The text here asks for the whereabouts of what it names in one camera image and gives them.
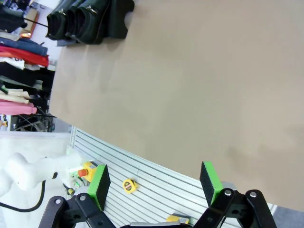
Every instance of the aluminum slatted surface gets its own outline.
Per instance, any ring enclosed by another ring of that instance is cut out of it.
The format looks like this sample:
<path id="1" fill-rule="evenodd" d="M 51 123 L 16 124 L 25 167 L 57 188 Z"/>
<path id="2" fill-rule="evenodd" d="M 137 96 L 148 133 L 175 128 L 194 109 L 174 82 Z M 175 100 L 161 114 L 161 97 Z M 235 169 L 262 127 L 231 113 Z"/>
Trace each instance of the aluminum slatted surface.
<path id="1" fill-rule="evenodd" d="M 105 213 L 117 227 L 131 222 L 164 222 L 173 213 L 190 216 L 193 225 L 208 207 L 199 180 L 138 157 L 75 127 L 71 146 L 89 159 L 108 165 L 111 185 Z M 127 178 L 139 185 L 132 194 L 122 188 Z M 274 213 L 276 207 L 272 204 L 269 207 Z M 235 219 L 228 218 L 223 227 L 240 226 Z"/>

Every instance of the black cable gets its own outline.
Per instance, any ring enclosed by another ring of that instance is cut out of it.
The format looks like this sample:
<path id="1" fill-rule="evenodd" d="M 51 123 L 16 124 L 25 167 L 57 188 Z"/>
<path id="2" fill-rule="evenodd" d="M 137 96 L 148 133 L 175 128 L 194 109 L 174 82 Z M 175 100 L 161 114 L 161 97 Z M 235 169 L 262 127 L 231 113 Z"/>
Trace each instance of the black cable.
<path id="1" fill-rule="evenodd" d="M 29 209 L 20 209 L 20 208 L 12 207 L 10 205 L 7 205 L 7 204 L 1 203 L 1 202 L 0 202 L 0 207 L 8 208 L 8 209 L 15 210 L 15 211 L 18 211 L 18 212 L 31 212 L 31 211 L 37 210 L 41 206 L 41 204 L 42 204 L 42 201 L 43 201 L 43 198 L 44 198 L 45 189 L 46 189 L 46 181 L 44 180 L 44 181 L 42 181 L 42 184 L 41 184 L 40 199 L 39 199 L 38 203 L 34 207 L 32 207 L 32 208 L 29 208 Z"/>

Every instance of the screw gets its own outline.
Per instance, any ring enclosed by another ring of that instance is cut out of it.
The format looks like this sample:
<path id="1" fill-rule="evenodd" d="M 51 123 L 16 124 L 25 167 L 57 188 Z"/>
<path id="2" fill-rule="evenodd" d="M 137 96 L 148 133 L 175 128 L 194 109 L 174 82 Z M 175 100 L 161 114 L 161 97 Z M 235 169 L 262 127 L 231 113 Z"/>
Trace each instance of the screw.
<path id="1" fill-rule="evenodd" d="M 254 191 L 252 191 L 250 194 L 249 194 L 251 197 L 257 197 L 257 194 L 254 192 Z"/>
<path id="2" fill-rule="evenodd" d="M 225 190 L 225 195 L 226 196 L 231 196 L 231 191 L 230 190 Z"/>

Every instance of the brown tabletop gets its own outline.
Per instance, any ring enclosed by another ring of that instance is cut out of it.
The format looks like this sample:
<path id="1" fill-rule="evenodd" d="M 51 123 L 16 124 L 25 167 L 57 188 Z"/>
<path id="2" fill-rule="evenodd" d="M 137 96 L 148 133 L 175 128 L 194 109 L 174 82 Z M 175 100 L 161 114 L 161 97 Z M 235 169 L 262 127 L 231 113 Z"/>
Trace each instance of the brown tabletop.
<path id="1" fill-rule="evenodd" d="M 304 3 L 138 0 L 126 40 L 62 50 L 51 113 L 198 179 L 304 210 Z"/>

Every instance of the grey floor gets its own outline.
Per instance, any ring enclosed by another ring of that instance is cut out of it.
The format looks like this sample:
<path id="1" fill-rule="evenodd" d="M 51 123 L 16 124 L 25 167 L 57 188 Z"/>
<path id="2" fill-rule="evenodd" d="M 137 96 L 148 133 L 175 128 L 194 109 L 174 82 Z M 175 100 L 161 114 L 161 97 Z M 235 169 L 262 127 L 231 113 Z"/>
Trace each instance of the grey floor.
<path id="1" fill-rule="evenodd" d="M 304 227 L 304 212 L 277 207 L 274 214 L 277 228 Z"/>

